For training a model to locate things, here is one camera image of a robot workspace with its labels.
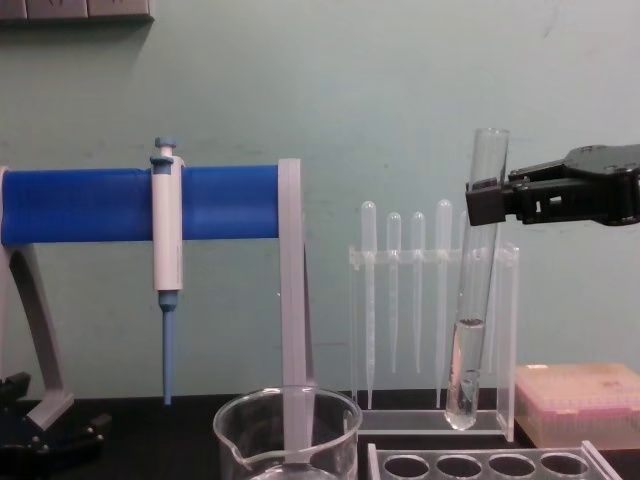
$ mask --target blue cylindrical bar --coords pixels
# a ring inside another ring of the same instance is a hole
[[[149,170],[4,174],[2,243],[151,240]],[[185,240],[276,238],[278,167],[188,167],[182,175]]]

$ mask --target transfer pipette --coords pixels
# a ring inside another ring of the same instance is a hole
[[[440,408],[440,393],[444,388],[445,344],[447,341],[447,263],[451,250],[452,207],[440,200],[436,212],[436,251],[438,253],[438,330],[436,333],[436,408]]]
[[[398,263],[402,249],[402,219],[399,213],[387,216],[387,251],[389,252],[389,338],[391,339],[391,372],[396,373],[398,352]]]
[[[371,409],[373,379],[376,369],[376,297],[375,270],[376,252],[378,251],[378,230],[376,227],[376,205],[364,202],[360,210],[360,229],[362,254],[364,256],[365,276],[365,323],[366,323],[366,376],[367,376],[367,408]]]
[[[411,218],[411,250],[413,250],[413,342],[418,373],[420,373],[420,339],[422,334],[422,261],[426,237],[424,215],[422,212],[416,212]]]

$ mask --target electrical outlet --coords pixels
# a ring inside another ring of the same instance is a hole
[[[87,18],[87,0],[27,0],[29,19]]]
[[[149,15],[149,0],[88,0],[89,16]]]
[[[0,20],[26,20],[25,0],[0,0]]]

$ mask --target clear liquid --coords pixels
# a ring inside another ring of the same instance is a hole
[[[306,464],[278,465],[262,472],[251,480],[339,480],[324,470]]]
[[[453,331],[445,417],[456,430],[476,423],[484,328],[484,321],[473,318],[458,320]]]

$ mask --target test tube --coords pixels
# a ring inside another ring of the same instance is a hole
[[[503,183],[508,143],[508,130],[476,130],[469,190],[478,188],[478,182],[483,180]],[[476,422],[497,230],[497,224],[471,227],[467,222],[465,225],[445,412],[447,421],[456,430],[466,430]]]

